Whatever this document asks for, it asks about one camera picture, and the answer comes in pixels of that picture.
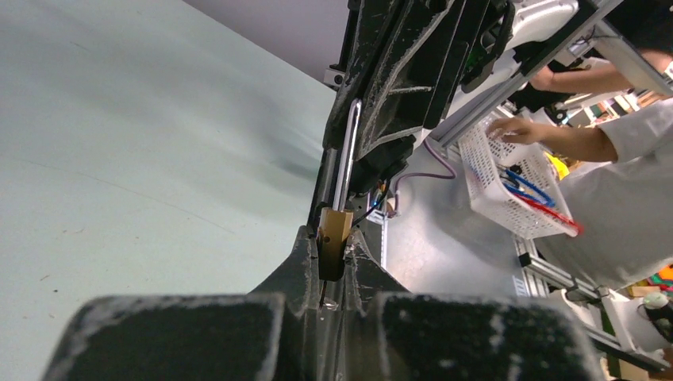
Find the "yellow object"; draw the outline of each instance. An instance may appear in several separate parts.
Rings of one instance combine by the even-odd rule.
[[[651,294],[652,292],[661,291],[659,286],[634,286],[628,287],[626,290],[629,292],[629,295],[631,295],[632,298],[642,298],[647,294]]]
[[[563,161],[558,160],[554,156],[552,156],[549,152],[544,153],[549,161],[552,162],[554,165],[554,168],[556,168],[556,173],[559,174],[559,180],[563,180],[564,177],[570,175],[570,171],[567,169],[567,165],[563,163]]]

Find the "metal rod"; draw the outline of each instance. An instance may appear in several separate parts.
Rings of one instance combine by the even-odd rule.
[[[574,278],[567,272],[548,263],[545,260],[541,260],[540,258],[531,256],[530,264],[524,267],[524,271],[533,273],[534,275],[539,275],[543,277],[544,280],[546,280],[548,283],[552,283],[557,287],[568,288],[573,287],[576,284],[578,290],[585,296],[594,299],[601,298],[601,295],[591,285],[589,285],[589,283],[586,283],[581,279]]]
[[[330,202],[333,201],[333,187],[337,181],[336,161],[338,159],[339,152],[336,149],[327,148],[322,153],[320,170],[317,173],[316,186],[313,190],[313,200],[311,200],[309,220],[306,223],[313,231],[317,231],[322,208],[330,205]]]
[[[584,328],[591,341],[594,342],[594,346],[599,351],[608,353],[647,371],[658,372],[670,366],[667,361],[648,356],[645,353],[624,352],[616,337],[599,331],[590,325],[584,325]]]
[[[339,162],[339,174],[336,178],[334,203],[332,209],[343,211],[348,197],[348,186],[351,183],[353,169],[353,154],[355,153],[357,129],[360,124],[362,101],[354,99],[348,112],[348,124],[344,136],[344,147],[341,149],[341,161]]]

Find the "white plastic basket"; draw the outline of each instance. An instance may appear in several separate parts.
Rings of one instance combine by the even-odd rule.
[[[485,117],[481,121],[481,124],[490,125],[496,119],[512,116],[512,114],[506,112],[505,110],[498,109],[497,111],[494,111]],[[495,163],[505,167],[511,167],[514,164],[522,161],[530,154],[531,151],[536,149],[534,145],[503,144],[502,142],[498,142],[496,140],[488,140],[488,144],[490,146],[490,151],[493,152]]]
[[[499,115],[492,113],[458,140],[472,209],[525,239],[559,233],[576,236],[578,232],[575,229],[533,209],[502,185],[495,157],[501,163],[518,164],[522,177],[554,199],[556,206],[553,209],[571,218],[539,145],[531,144],[525,150],[525,155],[519,158],[516,155],[520,155],[521,151],[516,152],[516,147],[510,147],[513,144],[491,140],[486,136],[486,128],[496,117]],[[516,160],[509,157],[512,152],[516,152]]]

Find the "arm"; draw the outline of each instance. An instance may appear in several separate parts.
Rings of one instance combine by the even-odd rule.
[[[641,54],[659,73],[663,73],[671,63],[671,56],[664,52],[647,50]],[[601,94],[633,87],[611,63],[595,69],[564,73],[555,73],[545,67],[530,80],[530,84],[537,90],[569,94]]]
[[[600,128],[572,129],[511,118],[493,122],[487,132],[507,143],[540,142],[552,151],[576,160],[617,161],[617,150]]]

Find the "orange object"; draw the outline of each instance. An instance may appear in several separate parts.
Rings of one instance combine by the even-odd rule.
[[[662,280],[667,280],[670,282],[673,282],[673,265],[671,266],[666,266],[662,268],[657,275],[662,279]]]

